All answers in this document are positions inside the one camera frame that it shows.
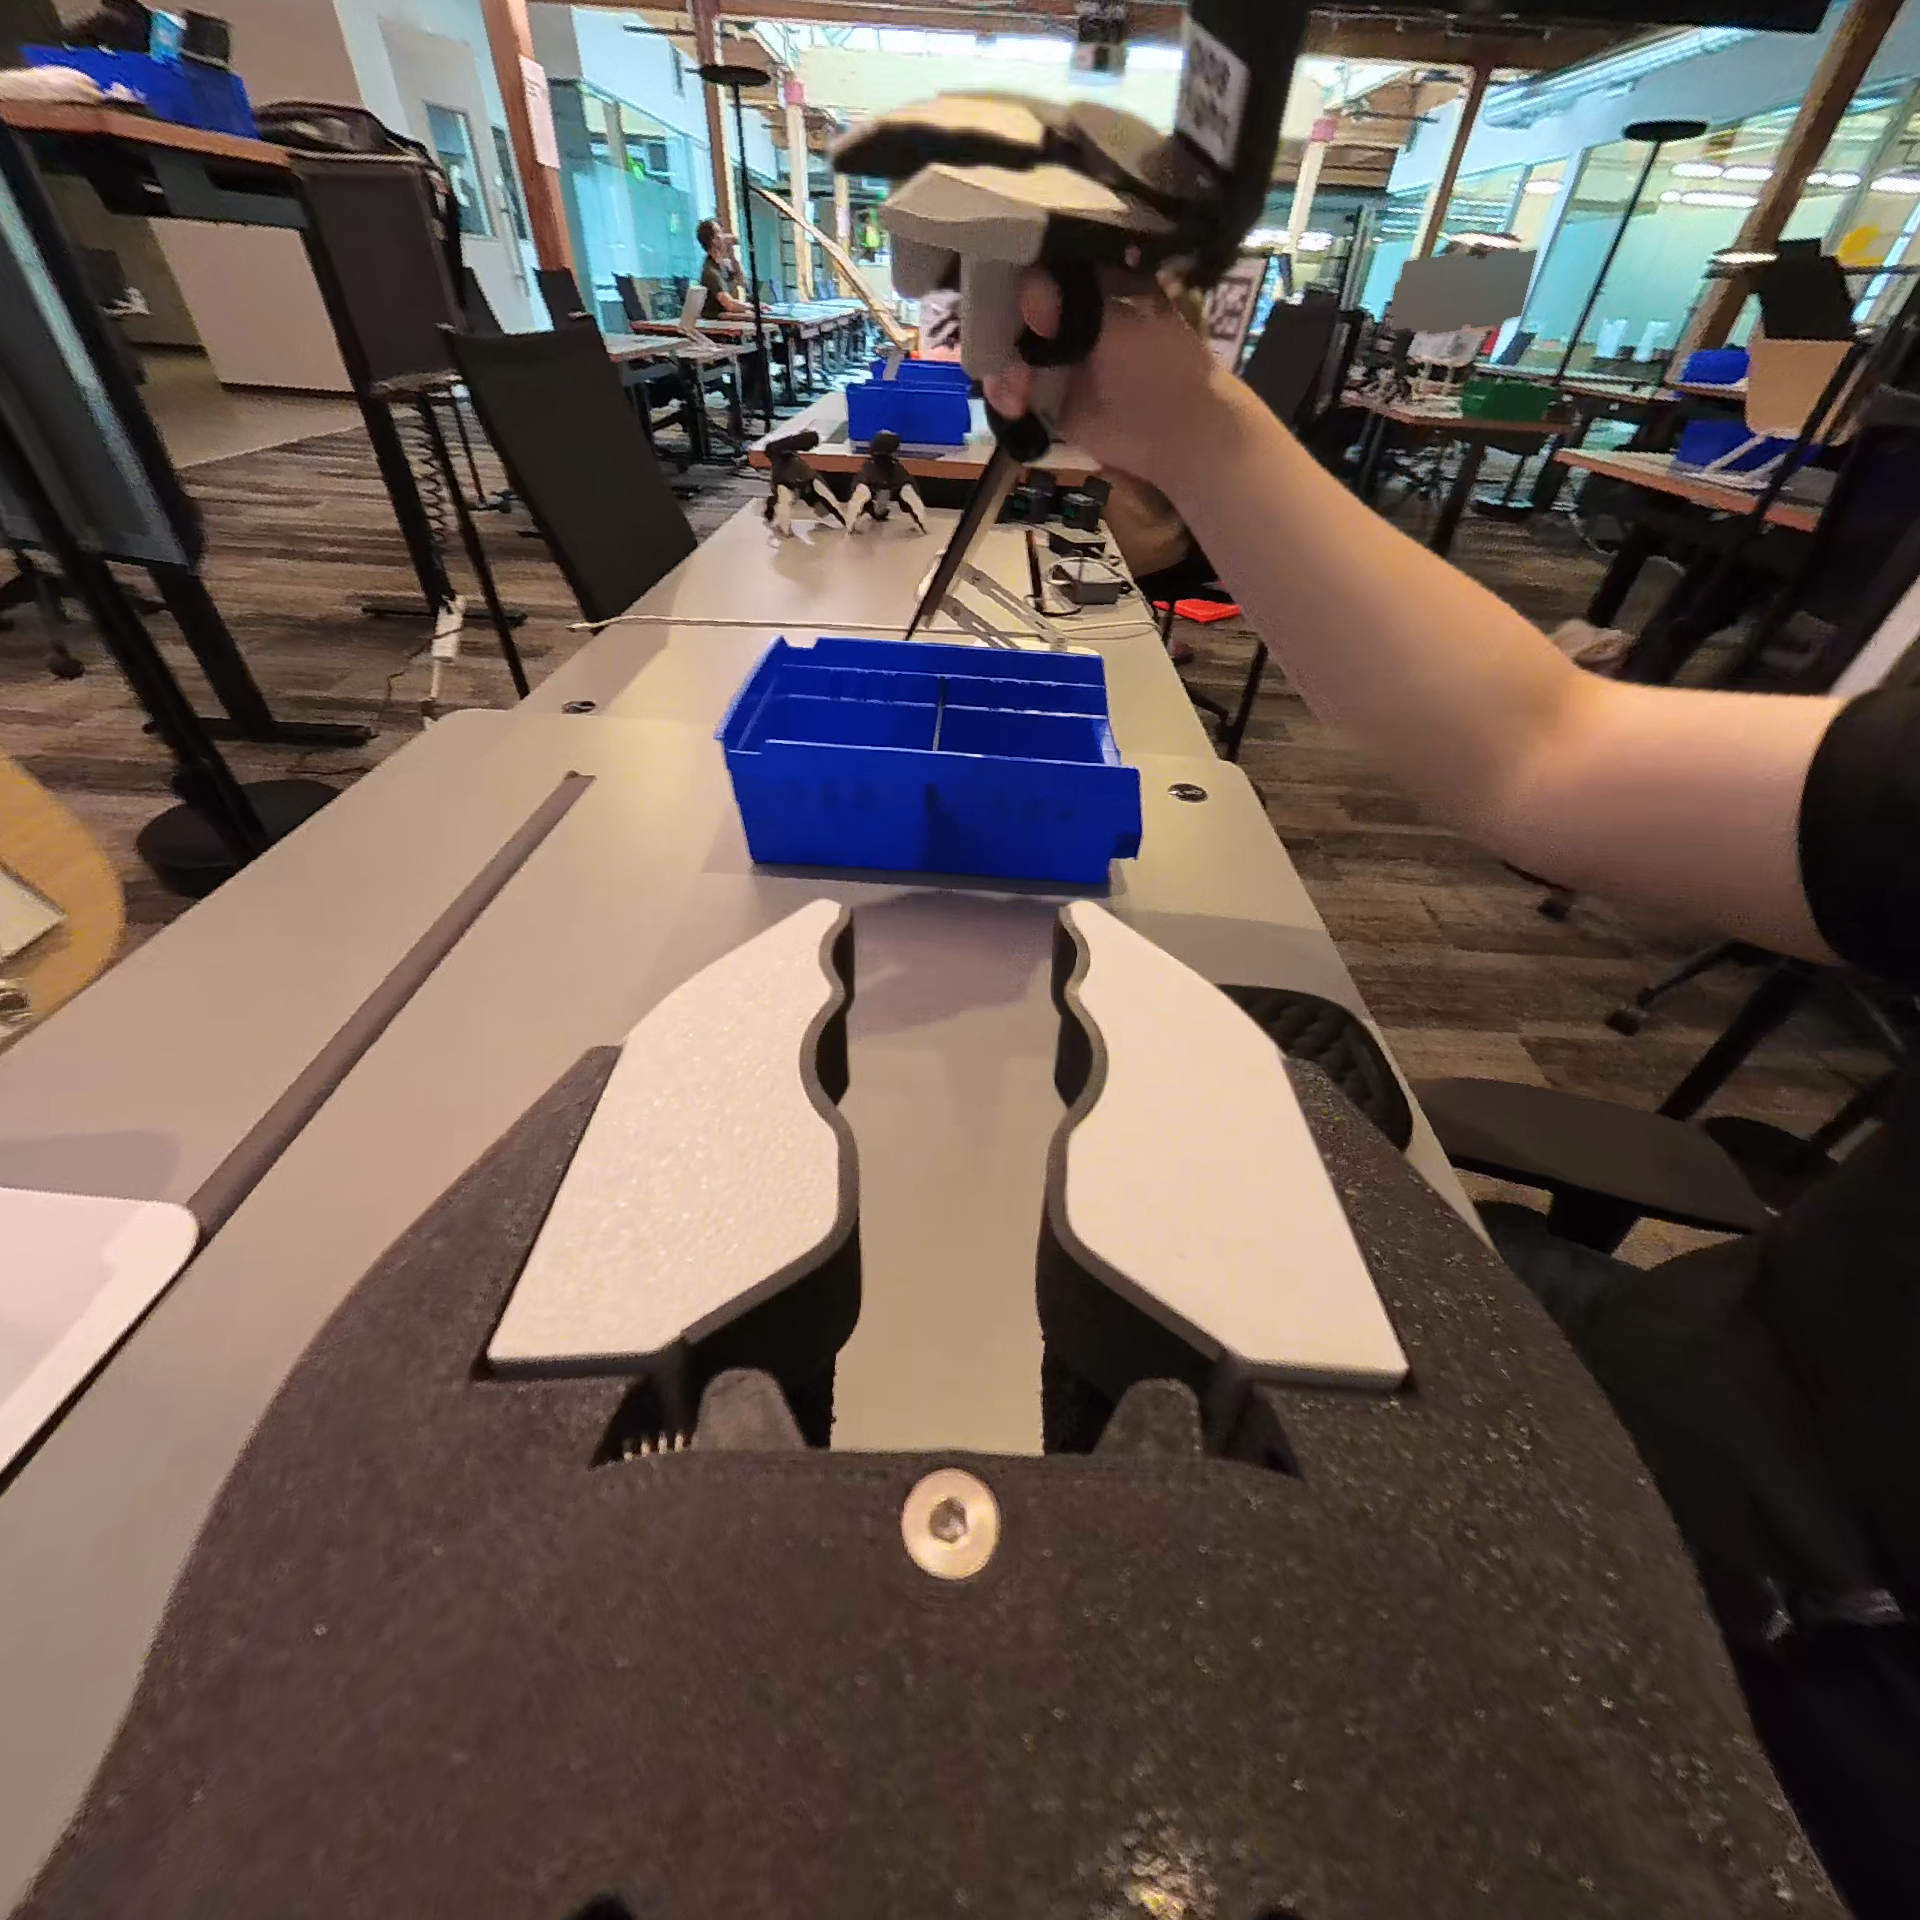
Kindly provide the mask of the black foam pad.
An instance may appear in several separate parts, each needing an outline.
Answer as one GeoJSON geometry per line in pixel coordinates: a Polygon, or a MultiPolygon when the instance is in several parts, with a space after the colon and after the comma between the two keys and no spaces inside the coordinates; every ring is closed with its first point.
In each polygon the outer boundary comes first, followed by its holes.
{"type": "Polygon", "coordinates": [[[1223,983],[1229,996],[1275,1047],[1323,1073],[1378,1132],[1407,1153],[1415,1106],[1372,1029],[1338,1003],[1287,986],[1223,983]]]}

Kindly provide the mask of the person's right hand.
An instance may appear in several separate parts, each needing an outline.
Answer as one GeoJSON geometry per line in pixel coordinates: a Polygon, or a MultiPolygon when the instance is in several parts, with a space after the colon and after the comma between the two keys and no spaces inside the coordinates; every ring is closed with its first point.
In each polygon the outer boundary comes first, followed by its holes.
{"type": "Polygon", "coordinates": [[[1012,351],[986,377],[986,400],[1006,417],[1047,421],[1068,445],[1186,507],[1223,494],[1249,471],[1273,417],[1153,285],[1100,285],[1090,353],[1040,368],[1012,351]]]}

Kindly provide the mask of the dark monitor on stand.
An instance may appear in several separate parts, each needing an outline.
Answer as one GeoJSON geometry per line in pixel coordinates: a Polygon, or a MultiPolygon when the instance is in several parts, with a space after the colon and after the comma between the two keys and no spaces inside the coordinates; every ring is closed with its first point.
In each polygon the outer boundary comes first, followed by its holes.
{"type": "Polygon", "coordinates": [[[374,732],[286,724],[256,683],[200,574],[198,507],[14,128],[3,300],[6,538],[56,566],[173,758],[177,802],[135,853],[170,892],[203,900],[336,795],[311,776],[242,780],[223,743],[341,752],[374,732]]]}

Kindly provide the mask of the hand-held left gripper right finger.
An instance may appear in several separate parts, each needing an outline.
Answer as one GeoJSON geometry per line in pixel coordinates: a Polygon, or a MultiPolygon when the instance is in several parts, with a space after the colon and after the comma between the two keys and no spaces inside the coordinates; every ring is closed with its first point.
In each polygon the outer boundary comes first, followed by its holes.
{"type": "Polygon", "coordinates": [[[1254,1389],[1394,1398],[1411,1368],[1275,1038],[1090,900],[1051,996],[1043,1360],[1108,1407],[1180,1382],[1210,1442],[1254,1389]]]}

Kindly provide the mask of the white page holder bar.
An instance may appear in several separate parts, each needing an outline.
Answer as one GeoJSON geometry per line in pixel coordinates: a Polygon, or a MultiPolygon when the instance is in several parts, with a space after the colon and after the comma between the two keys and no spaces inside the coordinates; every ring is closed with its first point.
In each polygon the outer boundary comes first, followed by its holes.
{"type": "Polygon", "coordinates": [[[3,866],[3,1043],[53,1007],[66,938],[59,906],[3,866]]]}

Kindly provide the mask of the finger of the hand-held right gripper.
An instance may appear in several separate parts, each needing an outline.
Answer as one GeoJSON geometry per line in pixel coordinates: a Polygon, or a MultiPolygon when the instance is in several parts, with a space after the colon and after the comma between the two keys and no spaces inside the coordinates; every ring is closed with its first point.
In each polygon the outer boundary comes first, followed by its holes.
{"type": "Polygon", "coordinates": [[[937,163],[1093,172],[1093,158],[1129,158],[1142,147],[1146,120],[1134,113],[988,88],[872,113],[833,141],[829,163],[837,176],[868,181],[905,181],[937,163]]]}
{"type": "Polygon", "coordinates": [[[894,185],[879,210],[898,295],[931,295],[956,261],[1026,270],[1051,227],[1123,225],[1123,197],[1065,165],[931,163],[894,185]]]}

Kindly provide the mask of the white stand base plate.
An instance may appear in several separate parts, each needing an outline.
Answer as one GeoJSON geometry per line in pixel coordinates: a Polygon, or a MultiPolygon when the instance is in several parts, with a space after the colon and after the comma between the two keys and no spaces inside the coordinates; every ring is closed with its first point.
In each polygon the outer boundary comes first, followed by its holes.
{"type": "Polygon", "coordinates": [[[3,1466],[173,1286],[200,1244],[183,1206],[3,1189],[3,1466]]]}

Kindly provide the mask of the small tag sign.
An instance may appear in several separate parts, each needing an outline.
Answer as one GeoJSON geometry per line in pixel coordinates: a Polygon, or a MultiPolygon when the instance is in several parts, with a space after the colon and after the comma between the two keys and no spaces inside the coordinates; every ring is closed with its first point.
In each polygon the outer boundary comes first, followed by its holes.
{"type": "Polygon", "coordinates": [[[1220,372],[1240,372],[1273,265],[1271,253],[1243,253],[1205,292],[1203,340],[1220,372]]]}

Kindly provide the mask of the black floor lamp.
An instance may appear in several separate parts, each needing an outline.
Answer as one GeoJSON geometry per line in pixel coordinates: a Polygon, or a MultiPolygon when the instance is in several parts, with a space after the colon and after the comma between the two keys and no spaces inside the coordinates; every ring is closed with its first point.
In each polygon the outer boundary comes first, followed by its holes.
{"type": "Polygon", "coordinates": [[[1578,345],[1580,345],[1580,334],[1586,332],[1586,327],[1589,327],[1589,321],[1591,321],[1591,315],[1596,310],[1596,304],[1601,297],[1605,283],[1608,283],[1608,278],[1612,272],[1612,265],[1614,265],[1614,259],[1621,253],[1621,246],[1625,241],[1625,233],[1629,233],[1634,216],[1640,210],[1640,199],[1646,194],[1646,184],[1652,181],[1652,172],[1655,172],[1655,168],[1657,168],[1657,163],[1661,158],[1661,148],[1666,148],[1674,141],[1698,138],[1700,134],[1706,134],[1706,122],[1704,120],[1687,120],[1687,118],[1652,118],[1652,120],[1636,120],[1636,122],[1630,122],[1630,126],[1622,128],[1621,138],[1640,147],[1640,169],[1639,169],[1639,177],[1634,181],[1630,194],[1625,197],[1625,205],[1621,206],[1621,219],[1617,219],[1617,225],[1612,229],[1612,241],[1608,242],[1608,252],[1601,253],[1601,261],[1596,267],[1596,275],[1593,275],[1593,283],[1589,287],[1589,295],[1586,295],[1586,300],[1584,300],[1584,306],[1578,310],[1578,319],[1569,328],[1569,343],[1565,343],[1565,348],[1561,353],[1561,361],[1557,361],[1557,365],[1552,372],[1552,383],[1556,386],[1561,386],[1569,379],[1573,356],[1578,353],[1578,345]]]}
{"type": "Polygon", "coordinates": [[[759,252],[757,252],[757,235],[755,235],[755,181],[752,181],[752,165],[746,154],[746,95],[755,88],[761,88],[769,83],[769,73],[761,66],[755,66],[749,61],[704,61],[699,66],[699,79],[710,87],[723,92],[733,104],[733,132],[736,132],[736,160],[739,160],[739,242],[746,249],[746,285],[749,285],[749,304],[752,304],[752,319],[755,319],[755,351],[759,356],[759,412],[761,412],[761,430],[772,434],[776,429],[776,351],[769,345],[768,334],[768,315],[764,304],[759,295],[759,252]]]}

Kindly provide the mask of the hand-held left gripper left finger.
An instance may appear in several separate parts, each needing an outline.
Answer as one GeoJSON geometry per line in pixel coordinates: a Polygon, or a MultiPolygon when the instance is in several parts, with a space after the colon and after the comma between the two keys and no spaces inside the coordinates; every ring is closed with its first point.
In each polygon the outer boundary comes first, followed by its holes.
{"type": "Polygon", "coordinates": [[[847,1097],[854,914],[809,900],[622,1041],[485,1345],[507,1382],[616,1381],[689,1442],[727,1373],[829,1448],[862,1318],[847,1097]]]}

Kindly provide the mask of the person's right forearm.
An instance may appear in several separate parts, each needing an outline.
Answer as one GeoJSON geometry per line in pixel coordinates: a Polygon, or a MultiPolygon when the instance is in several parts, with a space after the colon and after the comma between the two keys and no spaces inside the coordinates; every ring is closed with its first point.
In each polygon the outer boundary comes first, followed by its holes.
{"type": "Polygon", "coordinates": [[[1336,486],[1240,381],[1160,489],[1308,707],[1430,820],[1548,884],[1832,962],[1801,802],[1839,703],[1609,682],[1336,486]]]}

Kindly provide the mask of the cardboard box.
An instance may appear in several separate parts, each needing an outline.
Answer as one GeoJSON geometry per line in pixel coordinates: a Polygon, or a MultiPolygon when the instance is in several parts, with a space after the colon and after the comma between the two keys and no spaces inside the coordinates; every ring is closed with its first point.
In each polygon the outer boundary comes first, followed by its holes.
{"type": "Polygon", "coordinates": [[[1747,435],[1798,442],[1809,421],[1833,407],[1824,398],[1839,377],[1853,377],[1857,357],[1857,340],[1754,340],[1743,398],[1747,435]]]}

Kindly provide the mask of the idle hand-held gripper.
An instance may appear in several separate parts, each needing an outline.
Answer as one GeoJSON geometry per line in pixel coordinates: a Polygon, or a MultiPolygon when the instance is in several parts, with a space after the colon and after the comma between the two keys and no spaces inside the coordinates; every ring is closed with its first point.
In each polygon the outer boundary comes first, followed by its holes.
{"type": "Polygon", "coordinates": [[[864,465],[847,495],[847,533],[858,535],[866,525],[883,525],[899,508],[919,535],[926,535],[926,508],[919,486],[905,467],[899,435],[883,429],[872,435],[864,465]]]}
{"type": "Polygon", "coordinates": [[[769,495],[761,520],[778,541],[793,538],[795,514],[807,514],[817,523],[828,523],[842,533],[850,533],[854,523],[847,516],[847,508],[811,467],[811,454],[817,450],[817,429],[782,434],[761,447],[769,481],[769,495]]]}

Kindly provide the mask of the wooden post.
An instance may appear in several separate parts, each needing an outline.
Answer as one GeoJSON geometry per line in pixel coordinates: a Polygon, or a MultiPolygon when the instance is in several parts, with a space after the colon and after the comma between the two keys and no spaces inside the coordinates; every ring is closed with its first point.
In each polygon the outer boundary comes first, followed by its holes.
{"type": "Polygon", "coordinates": [[[1717,267],[1706,278],[1693,315],[1677,340],[1674,356],[1681,361],[1693,351],[1728,343],[1747,300],[1754,275],[1779,249],[1779,238],[1803,197],[1811,169],[1824,160],[1839,120],[1856,103],[1859,83],[1903,14],[1906,14],[1906,2],[1843,5],[1813,62],[1809,88],[1773,160],[1773,172],[1762,185],[1759,205],[1746,215],[1733,242],[1736,261],[1717,267]]]}
{"type": "Polygon", "coordinates": [[[1434,177],[1434,184],[1432,184],[1432,189],[1428,194],[1428,205],[1421,210],[1421,223],[1420,223],[1420,227],[1415,233],[1415,252],[1408,257],[1411,261],[1430,259],[1434,253],[1434,249],[1439,246],[1439,235],[1443,235],[1443,227],[1445,227],[1445,215],[1449,215],[1449,210],[1453,205],[1453,192],[1458,185],[1458,172],[1460,172],[1460,165],[1466,160],[1466,148],[1468,148],[1468,143],[1475,138],[1480,109],[1484,104],[1484,96],[1486,96],[1486,88],[1493,83],[1494,69],[1498,69],[1498,61],[1494,58],[1476,58],[1475,66],[1472,66],[1472,79],[1468,79],[1466,92],[1464,92],[1460,104],[1458,104],[1458,122],[1453,128],[1453,138],[1451,138],[1451,147],[1445,152],[1445,165],[1438,172],[1438,177],[1434,177]]]}
{"type": "Polygon", "coordinates": [[[536,58],[528,2],[481,2],[487,48],[507,107],[509,141],[528,205],[536,259],[542,272],[577,278],[564,206],[558,126],[547,73],[536,58]]]}

